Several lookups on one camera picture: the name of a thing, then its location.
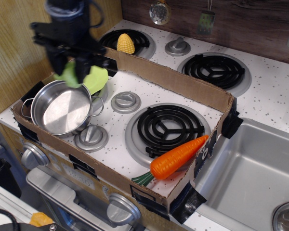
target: sink drain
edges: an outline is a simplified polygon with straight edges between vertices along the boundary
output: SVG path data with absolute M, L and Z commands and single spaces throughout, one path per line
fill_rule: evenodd
M 274 231 L 289 231 L 289 203 L 278 207 L 273 215 Z

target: sink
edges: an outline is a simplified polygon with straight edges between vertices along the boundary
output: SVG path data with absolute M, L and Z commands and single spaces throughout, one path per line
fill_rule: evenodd
M 195 183 L 207 199 L 199 214 L 233 231 L 273 230 L 289 202 L 289 134 L 244 118 L 231 139 L 218 139 Z

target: metal pot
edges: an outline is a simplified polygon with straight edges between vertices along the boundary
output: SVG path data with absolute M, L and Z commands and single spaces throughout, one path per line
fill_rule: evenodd
M 92 115 L 92 97 L 102 100 L 99 114 Z M 90 118 L 99 116 L 104 108 L 101 97 L 91 96 L 82 84 L 79 88 L 69 88 L 64 81 L 53 81 L 44 86 L 34 97 L 31 105 L 32 122 L 52 135 L 61 138 L 76 135 L 86 128 Z

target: cardboard box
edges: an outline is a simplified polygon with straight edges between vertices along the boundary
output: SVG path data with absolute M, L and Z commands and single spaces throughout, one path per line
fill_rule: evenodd
M 106 57 L 116 60 L 119 70 L 133 72 L 144 79 L 160 85 L 165 89 L 174 91 L 180 95 L 183 95 L 184 97 L 202 103 L 208 107 L 217 109 L 223 113 L 221 119 L 219 120 L 210 136 L 210 140 L 207 141 L 205 147 L 198 152 L 192 164 L 189 166 L 185 176 L 178 182 L 178 184 L 167 197 L 161 196 L 144 186 L 137 185 L 127 177 L 118 174 L 115 170 L 110 169 L 103 163 L 95 160 L 68 142 L 63 141 L 62 139 L 34 125 L 27 118 L 22 116 L 22 101 L 18 101 L 12 109 L 15 119 L 19 124 L 35 132 L 40 142 L 47 144 L 55 150 L 66 154 L 67 156 L 69 154 L 73 155 L 78 160 L 89 165 L 94 169 L 97 178 L 105 180 L 106 182 L 121 189 L 128 195 L 135 197 L 146 207 L 149 207 L 148 204 L 152 202 L 152 206 L 161 205 L 165 208 L 167 213 L 173 213 L 175 208 L 173 209 L 171 203 L 178 196 L 182 199 L 182 197 L 185 196 L 181 193 L 183 189 L 186 188 L 188 184 L 192 185 L 192 181 L 194 180 L 195 175 L 201 167 L 202 162 L 204 161 L 206 155 L 210 154 L 212 147 L 216 142 L 216 138 L 221 134 L 223 123 L 229 112 L 232 110 L 234 97 L 230 93 L 210 83 L 189 77 L 168 67 L 158 65 L 143 58 L 128 55 L 112 49 L 108 49 Z

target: stove knob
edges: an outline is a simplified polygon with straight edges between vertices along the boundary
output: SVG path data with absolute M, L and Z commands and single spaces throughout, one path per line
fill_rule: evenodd
M 129 91 L 115 95 L 111 100 L 111 107 L 115 112 L 128 114 L 136 111 L 141 105 L 140 97 Z
M 166 44 L 165 52 L 172 56 L 183 56 L 191 51 L 191 46 L 182 37 Z
M 86 152 L 96 152 L 108 142 L 107 131 L 100 126 L 89 125 L 75 136 L 75 144 Z
M 115 225 L 126 225 L 141 217 L 139 209 L 124 196 L 112 193 L 109 196 L 107 216 Z
M 26 142 L 24 144 L 24 153 L 21 157 L 21 163 L 28 169 L 34 169 L 37 166 L 46 166 L 50 163 L 48 157 L 37 146 Z

